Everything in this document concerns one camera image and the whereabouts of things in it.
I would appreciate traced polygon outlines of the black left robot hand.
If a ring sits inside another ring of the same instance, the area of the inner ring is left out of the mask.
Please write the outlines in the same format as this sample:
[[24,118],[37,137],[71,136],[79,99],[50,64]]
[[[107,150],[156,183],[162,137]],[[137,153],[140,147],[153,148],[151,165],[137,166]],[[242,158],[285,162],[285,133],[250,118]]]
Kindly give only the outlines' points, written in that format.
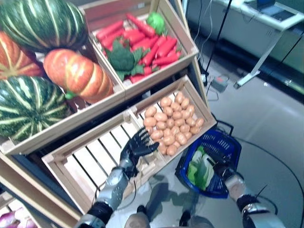
[[150,135],[146,128],[142,127],[124,146],[119,165],[136,167],[140,157],[153,153],[159,145],[159,142],[150,144]]

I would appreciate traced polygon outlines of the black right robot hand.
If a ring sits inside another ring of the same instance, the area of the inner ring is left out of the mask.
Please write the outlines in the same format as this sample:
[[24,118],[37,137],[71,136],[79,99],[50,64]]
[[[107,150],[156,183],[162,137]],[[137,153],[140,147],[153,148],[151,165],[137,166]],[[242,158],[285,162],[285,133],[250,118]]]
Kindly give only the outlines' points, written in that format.
[[211,164],[214,172],[223,180],[237,173],[235,167],[227,156],[221,156],[213,150],[204,147],[204,152],[208,155],[207,161]]

